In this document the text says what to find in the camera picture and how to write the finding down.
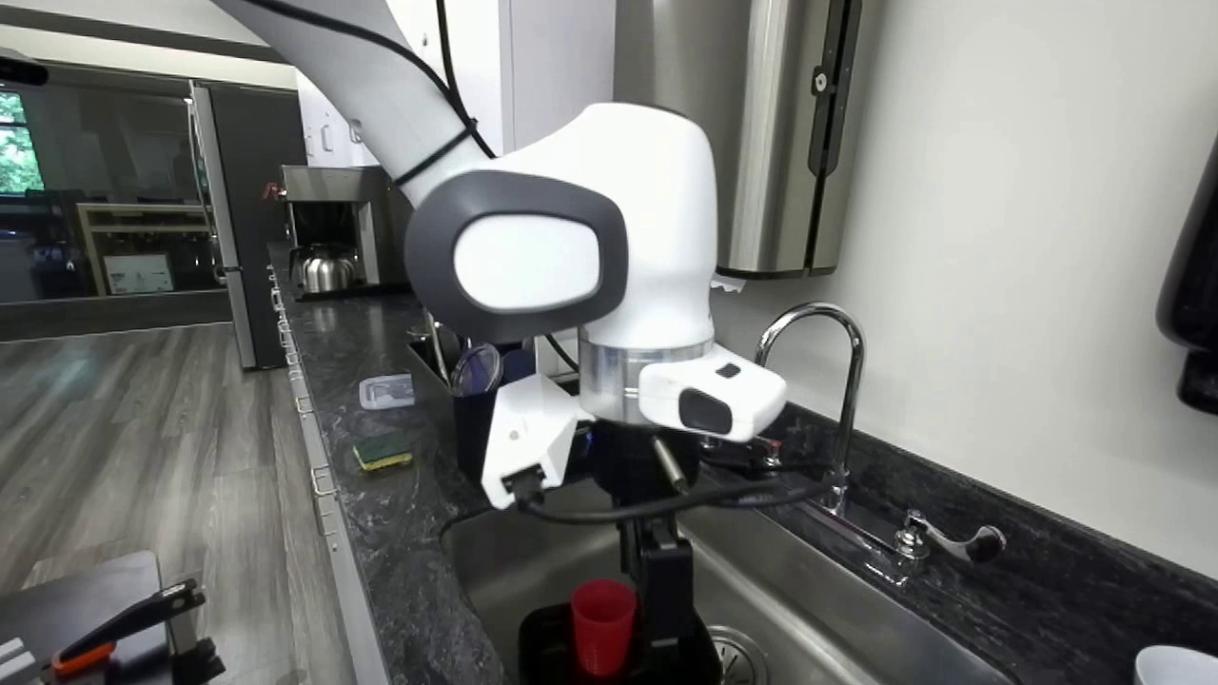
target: kitchen sink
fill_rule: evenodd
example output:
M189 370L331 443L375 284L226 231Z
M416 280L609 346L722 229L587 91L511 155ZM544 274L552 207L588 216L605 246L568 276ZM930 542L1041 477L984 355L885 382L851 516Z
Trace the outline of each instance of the kitchen sink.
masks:
M592 486L552 507L605 507ZM1008 682L984 658L878 595L765 512L689 509L695 611L731 685L970 685ZM616 577L616 530L547 524L526 512L472 512L444 530L457 582L517 675L517 625L561 604L587 577Z

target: stainless steel refrigerator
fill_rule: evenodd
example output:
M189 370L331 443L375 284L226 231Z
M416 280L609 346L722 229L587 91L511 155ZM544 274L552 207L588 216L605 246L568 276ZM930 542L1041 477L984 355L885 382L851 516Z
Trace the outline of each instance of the stainless steel refrigerator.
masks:
M273 200L283 162L304 162L293 91L189 84L189 151L212 219L212 271L228 290L238 370L276 370L270 238L284 231Z
M704 124L720 271L835 271L885 0L616 0L614 95Z

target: black cable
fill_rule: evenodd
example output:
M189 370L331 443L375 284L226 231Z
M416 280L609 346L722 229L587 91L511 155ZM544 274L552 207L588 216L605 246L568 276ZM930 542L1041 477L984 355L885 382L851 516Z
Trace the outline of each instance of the black cable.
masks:
M464 114L464 101L457 100L457 91L449 91L449 84L418 52L411 52L407 46L399 46L399 42L375 33L375 29L352 28L352 21L304 11L297 2L283 2L283 0L252 0L252 2L264 9L264 11L318 28L318 29L335 29L335 33L345 33L345 38L373 42L373 46L411 62L444 95L444 101L453 105L453 114L459 117L469 138L482 148L482 155L493 155L492 143L482 141L482 133L477 128L477 123Z
M544 342L578 374L573 356L557 342L557 336L544 336Z
M464 100L459 100L459 84L457 84L457 70L453 70L453 33L449 33L449 2L444 0L432 0L432 21L443 33L443 65L444 65L449 91L459 101L459 117L469 117Z
M472 128L459 128L453 141L422 155L411 172L396 175L392 186L407 186L411 180L418 180L430 162L444 158L464 138L472 138Z
M547 509L535 493L531 497L517 497L517 509L542 520L557 520L557 524L621 524L621 520L646 520L646 516L667 516L667 512L681 512L691 507L708 507L708 503L731 503L731 497L745 497L745 493L769 493L772 484L725 484L725 486L699 486L699 491L685 491L672 497L653 497L653 503L637 503L637 507L616 507L616 509Z

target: gray floor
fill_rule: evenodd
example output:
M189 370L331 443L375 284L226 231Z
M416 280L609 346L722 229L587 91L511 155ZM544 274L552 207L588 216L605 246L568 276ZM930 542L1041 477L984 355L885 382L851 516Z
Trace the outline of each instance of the gray floor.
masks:
M0 299L2 340L95 336L138 327L215 323L228 317L228 294L162 294L162 297L83 297L83 299Z
M284 374L226 323L0 342L0 595L138 549L207 582L226 682L351 682Z

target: faucet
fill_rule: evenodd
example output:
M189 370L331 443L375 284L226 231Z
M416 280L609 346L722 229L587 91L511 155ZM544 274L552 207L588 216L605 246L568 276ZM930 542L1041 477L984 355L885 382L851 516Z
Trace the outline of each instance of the faucet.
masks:
M841 397L841 418L837 418L841 460L835 465L835 497L816 503L809 512L818 520L827 520L828 530L841 530L845 535L851 535L868 553L868 571L876 571L878 577L885 577L893 586L907 582L911 564L922 564L930 557L930 549L941 549L958 564L991 564L994 557L1001 557L1006 531L998 524L982 524L965 542L953 542L926 512L911 509L907 520L890 535L878 535L876 520L863 524L863 516L845 512L851 422L856 422L861 382L863 382L863 360L868 360L868 342L863 342L861 323L851 323L837 303L827 303L827 299L795 303L795 309L781 313L761 332L758 365L769 360L777 340L793 323L816 321L816 317L841 323L841 332L850 340L850 370L845 370L845 397Z
M761 346L758 346L758 365L769 360L777 340L798 323L798 321L835 321L841 323L845 340L850 340L850 370L845 370L845 397L841 397L841 416L837 416L837 430L841 430L841 460L837 460L837 477L835 477L835 509L841 509L845 491L850 491L850 443L851 443L851 418L861 406L861 382L863 382L863 360L868 360L868 342L861 323L851 323L837 303L828 299L809 299L809 303L795 303L786 313L781 313L765 332L761 332Z

